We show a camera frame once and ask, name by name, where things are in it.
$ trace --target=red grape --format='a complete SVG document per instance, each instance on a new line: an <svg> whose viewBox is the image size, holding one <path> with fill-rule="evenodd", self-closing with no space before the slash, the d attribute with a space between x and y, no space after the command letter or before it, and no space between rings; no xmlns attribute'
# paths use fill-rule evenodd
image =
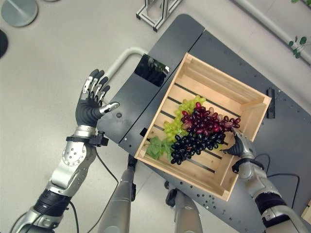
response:
<svg viewBox="0 0 311 233"><path fill-rule="evenodd" d="M200 107L201 107L200 102L196 102L196 103L195 103L195 107L196 107L196 108L200 108Z"/></svg>

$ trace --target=robotic arm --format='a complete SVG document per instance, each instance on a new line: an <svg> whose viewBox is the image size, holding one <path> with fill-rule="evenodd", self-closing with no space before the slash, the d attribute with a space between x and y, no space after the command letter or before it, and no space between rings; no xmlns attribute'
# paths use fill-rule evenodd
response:
<svg viewBox="0 0 311 233"><path fill-rule="evenodd" d="M118 102L102 106L110 86L104 86L107 77L104 71L91 72L82 88L76 108L77 128L66 138L62 159L52 174L36 204L29 209L13 228L14 233L52 233L63 217L71 198L86 178L91 163L95 160L97 146L106 146L108 139L103 132L96 135L97 121L106 113L119 107Z"/></svg>
<svg viewBox="0 0 311 233"><path fill-rule="evenodd" d="M234 129L235 145L223 152L241 159L232 170L245 180L245 186L255 201L267 233L308 233L299 216L286 205L276 187L267 179L260 162L255 160L253 143Z"/></svg>

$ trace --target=cable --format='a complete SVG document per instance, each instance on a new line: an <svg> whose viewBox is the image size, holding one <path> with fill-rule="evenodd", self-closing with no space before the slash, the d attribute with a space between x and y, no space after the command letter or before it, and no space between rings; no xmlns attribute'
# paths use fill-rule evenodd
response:
<svg viewBox="0 0 311 233"><path fill-rule="evenodd" d="M25 233L28 233L28 231L30 230L31 227L33 227L33 225L35 224L35 222L41 218L43 215L45 215L46 212L48 212L51 208L53 208L54 206L58 205L59 203L63 202L65 200L65 198L63 198L62 200L59 200L58 202L54 203L53 205L51 205L49 208L47 208L44 212L42 212L41 214L38 215L38 217L36 217L34 219L34 221L29 225L29 227L27 228L27 230L25 231Z"/></svg>
<svg viewBox="0 0 311 233"><path fill-rule="evenodd" d="M295 194L294 194L294 199L293 199L293 204L292 204L292 209L294 207L294 203L295 203L295 199L296 199L296 194L299 188L299 184L300 184L300 177L297 174L294 173L277 173L277 174L273 174L270 176L267 176L267 178L273 177L273 176L295 176L297 177L297 186L296 186L296 190L295 190Z"/></svg>
<svg viewBox="0 0 311 233"><path fill-rule="evenodd" d="M117 187L119 185L119 181L118 179L115 177L115 175L109 170L109 168L106 166L106 164L102 161L102 159L99 157L98 153L96 152L96 157L99 159L99 161L101 162L101 164L106 168L106 170L109 172L109 174L115 179L115 181L117 182L117 185L115 187L115 189L113 190L113 193L111 194L110 198L109 198L109 201L107 202L102 214L100 215L99 219L97 220L97 222L91 227L91 229L89 229L89 231L87 233L90 233L95 227L96 225L99 223L99 221L101 220L102 216L104 215L104 212L108 206L108 204L110 203L110 200L113 196L113 194L115 193L115 191L117 190Z"/></svg>
<svg viewBox="0 0 311 233"><path fill-rule="evenodd" d="M268 161L268 166L267 166L267 169L266 169L266 173L268 173L268 169L269 169L269 167L270 167L270 162L271 162L271 157L270 157L270 155L267 154L267 153L262 153L262 154L257 155L257 156L255 157L255 159L257 159L258 157L263 156L263 155L267 156L267 158L268 158L268 160L269 160L269 161Z"/></svg>
<svg viewBox="0 0 311 233"><path fill-rule="evenodd" d="M74 204L70 201L69 204L72 207L73 213L74 213L74 218L76 219L76 228L77 228L77 233L79 233L79 222L78 222L78 216L77 216L77 211L76 208L74 207Z"/></svg>
<svg viewBox="0 0 311 233"><path fill-rule="evenodd" d="M10 231L9 231L10 233L13 232L13 229L14 229L15 225L17 224L17 222L18 222L22 217L24 217L25 214L27 214L27 212L25 212L25 213L23 213L21 216L19 216L18 219L14 222L13 226L11 227L11 229L10 229Z"/></svg>

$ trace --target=black bracket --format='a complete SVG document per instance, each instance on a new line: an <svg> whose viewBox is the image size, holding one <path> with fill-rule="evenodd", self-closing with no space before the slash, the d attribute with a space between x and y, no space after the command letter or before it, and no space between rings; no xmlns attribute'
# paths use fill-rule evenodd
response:
<svg viewBox="0 0 311 233"><path fill-rule="evenodd" d="M86 144L91 144L96 147L101 147L101 146L107 146L109 139L104 137L104 132L98 132L97 135L92 135L90 138L82 138L82 137L75 137L75 136L70 136L66 138L66 141L71 141L71 142L83 142Z"/></svg>
<svg viewBox="0 0 311 233"><path fill-rule="evenodd" d="M234 173L239 173L239 167L241 164L247 163L247 162L251 162L253 164L256 164L257 166L259 166L262 170L264 170L264 166L258 162L255 159L250 159L250 158L244 158L244 159L240 159L239 161L237 161L233 166L232 166L232 171Z"/></svg>

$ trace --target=metal frame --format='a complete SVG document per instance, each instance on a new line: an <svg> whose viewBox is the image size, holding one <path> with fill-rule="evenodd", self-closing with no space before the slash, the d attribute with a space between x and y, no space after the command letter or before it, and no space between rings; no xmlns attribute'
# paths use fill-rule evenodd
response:
<svg viewBox="0 0 311 233"><path fill-rule="evenodd" d="M154 3L155 0L145 0L145 4L136 12L136 17L138 19L144 20L148 23L155 32L162 26L166 18L170 16L173 10L179 5L182 0L173 0L170 3L170 0L162 0L162 14L161 18L158 20L153 20L148 16L147 9Z"/></svg>

